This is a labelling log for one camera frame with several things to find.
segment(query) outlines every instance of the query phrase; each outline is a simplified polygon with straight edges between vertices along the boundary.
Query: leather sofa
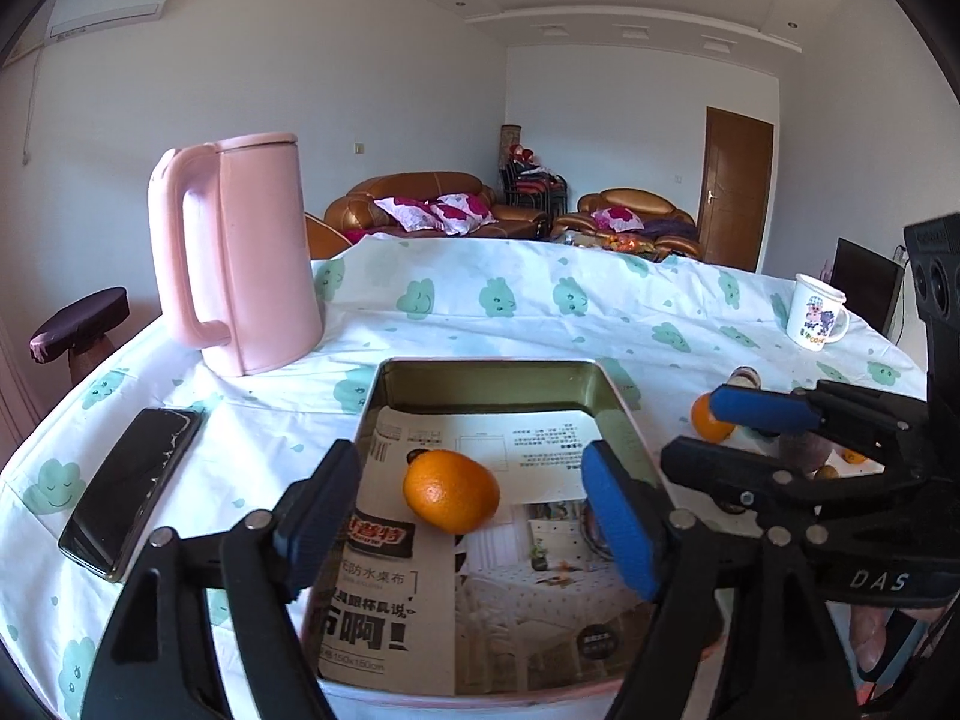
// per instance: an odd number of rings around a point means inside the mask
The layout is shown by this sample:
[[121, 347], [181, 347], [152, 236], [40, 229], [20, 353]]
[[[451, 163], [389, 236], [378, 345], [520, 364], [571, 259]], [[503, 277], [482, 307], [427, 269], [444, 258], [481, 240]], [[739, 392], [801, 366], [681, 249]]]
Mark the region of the leather sofa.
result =
[[[577, 201], [577, 212], [559, 215], [555, 218], [550, 230], [550, 237], [563, 234], [565, 230], [580, 230], [581, 232], [597, 232], [597, 223], [590, 216], [594, 211], [619, 206], [629, 208], [645, 223], [650, 220], [675, 220], [685, 223], [691, 228], [696, 227], [693, 217], [680, 210], [666, 197], [642, 189], [604, 189], [597, 193], [585, 194]], [[677, 253], [702, 260], [704, 250], [698, 241], [680, 235], [659, 235], [647, 237], [659, 251], [664, 254]]]
[[408, 233], [378, 206], [374, 200], [383, 197], [409, 197], [414, 200], [433, 200], [441, 194], [477, 194], [483, 197], [496, 217], [496, 224], [486, 224], [465, 238], [536, 239], [546, 232], [547, 215], [533, 208], [504, 205], [496, 200], [496, 193], [479, 178], [465, 172], [400, 172], [368, 178], [357, 184], [343, 197], [330, 203], [323, 221], [339, 232], [365, 230], [385, 232], [402, 238], [439, 238], [439, 230], [419, 230]]

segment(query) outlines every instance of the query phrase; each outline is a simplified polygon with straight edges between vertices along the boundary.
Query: camera lens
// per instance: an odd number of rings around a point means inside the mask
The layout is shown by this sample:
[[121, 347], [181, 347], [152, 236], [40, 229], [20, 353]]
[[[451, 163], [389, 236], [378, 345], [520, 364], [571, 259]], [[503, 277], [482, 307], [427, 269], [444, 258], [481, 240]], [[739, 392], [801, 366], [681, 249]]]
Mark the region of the camera lens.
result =
[[913, 272], [913, 283], [917, 285], [920, 300], [926, 300], [926, 276], [923, 275], [923, 266], [918, 265]]
[[949, 308], [947, 277], [944, 276], [944, 267], [936, 260], [930, 265], [930, 289], [933, 291], [933, 301], [937, 304], [937, 308], [946, 316]]

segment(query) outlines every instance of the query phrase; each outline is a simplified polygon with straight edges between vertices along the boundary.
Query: floral pillow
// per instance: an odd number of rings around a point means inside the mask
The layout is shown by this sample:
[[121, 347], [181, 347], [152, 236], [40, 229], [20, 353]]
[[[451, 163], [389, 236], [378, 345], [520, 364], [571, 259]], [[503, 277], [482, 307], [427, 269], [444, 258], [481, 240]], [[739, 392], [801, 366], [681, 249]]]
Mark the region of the floral pillow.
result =
[[484, 224], [496, 222], [496, 217], [490, 212], [490, 207], [478, 194], [442, 194], [438, 197], [437, 202], [459, 208], [465, 214], [475, 218], [481, 227]]
[[597, 223], [597, 228], [601, 230], [627, 232], [628, 230], [643, 229], [643, 223], [640, 220], [640, 217], [629, 208], [613, 206], [611, 208], [604, 208], [600, 211], [594, 211], [590, 215]]
[[440, 229], [448, 235], [466, 235], [480, 227], [477, 217], [455, 205], [437, 200], [430, 204], [430, 210], [440, 222]]
[[409, 197], [384, 197], [373, 204], [390, 214], [406, 232], [418, 230], [443, 230], [443, 225], [430, 207], [422, 200]]

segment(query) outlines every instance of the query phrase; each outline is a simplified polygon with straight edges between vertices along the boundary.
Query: black circle label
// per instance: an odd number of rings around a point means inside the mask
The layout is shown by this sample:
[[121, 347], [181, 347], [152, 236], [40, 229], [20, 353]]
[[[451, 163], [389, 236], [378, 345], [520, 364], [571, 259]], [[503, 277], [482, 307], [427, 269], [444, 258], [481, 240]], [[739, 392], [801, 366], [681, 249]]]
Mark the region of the black circle label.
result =
[[609, 625], [587, 625], [577, 634], [577, 650], [588, 661], [606, 661], [619, 646], [620, 639]]

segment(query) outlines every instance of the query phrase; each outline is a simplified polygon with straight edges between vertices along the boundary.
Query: stool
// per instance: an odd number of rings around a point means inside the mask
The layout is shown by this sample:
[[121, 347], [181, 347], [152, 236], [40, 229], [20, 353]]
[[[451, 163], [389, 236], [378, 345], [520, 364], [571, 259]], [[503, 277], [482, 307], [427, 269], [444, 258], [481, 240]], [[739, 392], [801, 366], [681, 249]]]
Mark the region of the stool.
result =
[[107, 331], [129, 315], [127, 290], [123, 287], [87, 295], [43, 322], [30, 339], [30, 354], [37, 362], [51, 362], [67, 352], [70, 384], [77, 386], [116, 351]]

